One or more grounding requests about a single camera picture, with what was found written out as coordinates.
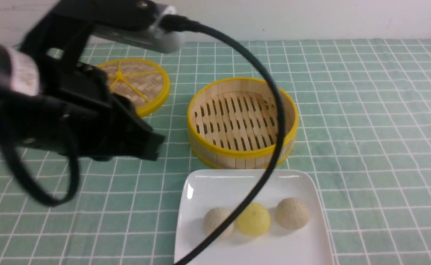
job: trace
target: bamboo steamer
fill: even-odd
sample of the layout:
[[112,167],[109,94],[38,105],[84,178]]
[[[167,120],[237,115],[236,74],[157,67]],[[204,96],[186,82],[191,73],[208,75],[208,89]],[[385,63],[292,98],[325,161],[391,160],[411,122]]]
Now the bamboo steamer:
[[128,98],[139,116],[156,111],[170,94],[170,78],[158,64],[148,60],[128,58],[98,65],[108,74],[112,92]]
[[[298,111],[291,97],[281,96],[286,137],[278,164],[296,139]],[[276,144],[278,123],[274,98],[264,80],[234,77],[209,84],[191,100],[188,138],[192,151],[213,168],[265,168]]]

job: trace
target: yellow bun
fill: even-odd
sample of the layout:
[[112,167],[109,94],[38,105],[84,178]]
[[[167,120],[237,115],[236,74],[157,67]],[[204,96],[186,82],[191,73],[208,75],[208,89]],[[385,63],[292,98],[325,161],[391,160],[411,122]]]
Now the yellow bun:
[[235,222],[241,233],[257,237],[268,232],[271,226],[271,217],[263,205],[253,202],[245,208]]

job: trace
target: label sticker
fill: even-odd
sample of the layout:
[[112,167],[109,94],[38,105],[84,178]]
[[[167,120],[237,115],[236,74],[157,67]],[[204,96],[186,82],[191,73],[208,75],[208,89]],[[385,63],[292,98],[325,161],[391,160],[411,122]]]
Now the label sticker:
[[28,55],[8,49],[11,59],[11,89],[13,91],[37,96],[39,94],[39,69]]

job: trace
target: table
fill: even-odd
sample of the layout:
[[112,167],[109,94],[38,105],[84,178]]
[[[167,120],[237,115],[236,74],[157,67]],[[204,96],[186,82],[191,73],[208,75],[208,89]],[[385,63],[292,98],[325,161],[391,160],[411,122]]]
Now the table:
[[[336,264],[431,264],[431,39],[244,45],[298,106],[297,141],[281,168],[315,181]],[[182,185],[207,168],[187,141],[188,103],[215,80],[259,76],[213,42],[164,56],[93,44],[82,61],[124,57],[157,62],[170,76],[168,100],[145,118],[167,137],[161,158],[82,159],[79,196],[48,209],[11,181],[0,157],[0,264],[172,264]],[[20,151],[42,185],[64,193],[62,156]]]

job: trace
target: yellow rim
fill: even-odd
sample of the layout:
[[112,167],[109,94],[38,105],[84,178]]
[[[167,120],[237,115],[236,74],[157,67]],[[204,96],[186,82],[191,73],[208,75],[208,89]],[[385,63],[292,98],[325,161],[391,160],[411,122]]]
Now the yellow rim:
[[[137,59],[137,58],[127,58],[127,59],[119,59],[119,60],[112,60],[109,62],[105,62],[102,63],[100,65],[98,65],[99,68],[102,68],[104,66],[110,65],[110,64],[115,64],[118,63],[119,64],[119,71],[120,71],[120,65],[121,62],[140,62],[140,63],[144,63],[147,65],[150,65],[152,67],[154,67],[156,69],[156,71],[150,71],[150,72],[145,72],[145,73],[136,73],[136,74],[130,74],[130,76],[134,76],[134,75],[140,75],[140,74],[151,74],[151,73],[160,73],[162,78],[163,78],[163,86],[161,88],[160,93],[158,94],[158,96],[153,99],[152,101],[147,100],[146,97],[143,97],[143,99],[147,102],[147,104],[143,107],[140,108],[136,108],[136,112],[140,117],[145,117],[147,115],[149,115],[150,113],[156,111],[159,107],[161,107],[164,102],[168,99],[168,95],[170,94],[170,78],[168,77],[167,72],[165,71],[165,69],[163,69],[163,67],[161,67],[160,65],[152,62],[152,61],[148,61],[148,60],[143,60],[143,59]],[[136,93],[138,93],[140,95],[140,97],[142,96],[140,92],[137,92],[136,89],[133,88],[133,86],[130,86]]]
[[[292,147],[289,149],[289,152],[283,156],[282,158],[279,159],[278,163],[276,163],[276,166],[281,165],[289,156],[289,154],[291,154],[292,149],[294,148],[294,144],[292,145]],[[201,156],[194,148],[191,147],[192,152],[197,156],[197,158],[202,161],[202,163],[208,165],[211,168],[224,168],[221,166],[218,166],[216,164],[213,164],[211,161],[208,161],[207,159],[205,159],[203,156]]]
[[[200,91],[198,91],[196,93],[196,95],[194,95],[194,97],[191,99],[191,102],[189,103],[188,112],[187,112],[187,123],[188,123],[188,128],[190,130],[190,134],[192,134],[199,143],[201,143],[206,148],[208,148],[212,153],[221,154],[223,156],[227,156],[230,158],[243,158],[243,159],[257,158],[260,156],[267,156],[267,155],[273,153],[274,145],[270,145],[268,147],[257,149],[257,150],[252,150],[252,151],[237,151],[237,150],[225,149],[225,148],[216,146],[213,143],[204,139],[200,134],[197,133],[196,128],[191,123],[190,110],[192,109],[192,106],[194,105],[195,99],[203,91],[205,91],[206,89],[209,89],[211,86],[220,84],[222,82],[233,81],[233,80],[251,80],[251,81],[256,81],[256,82],[263,82],[266,84],[266,81],[261,80],[261,79],[257,79],[257,78],[231,77],[231,78],[226,78],[226,79],[222,79],[222,80],[213,82],[213,83],[203,87]],[[292,107],[294,109],[294,124],[293,124],[291,130],[288,132],[288,134],[286,134],[286,137],[284,137],[284,144],[285,144],[285,143],[289,142],[294,137],[294,135],[296,134],[296,131],[298,129],[298,124],[299,124],[299,118],[298,118],[299,114],[298,114],[298,110],[296,108],[296,104],[294,104],[294,101],[292,100],[292,98],[284,90],[282,90],[282,89],[279,89],[279,90],[280,90],[281,94],[284,97],[286,97],[288,99],[288,101],[291,103],[291,106],[284,106],[284,108]]]

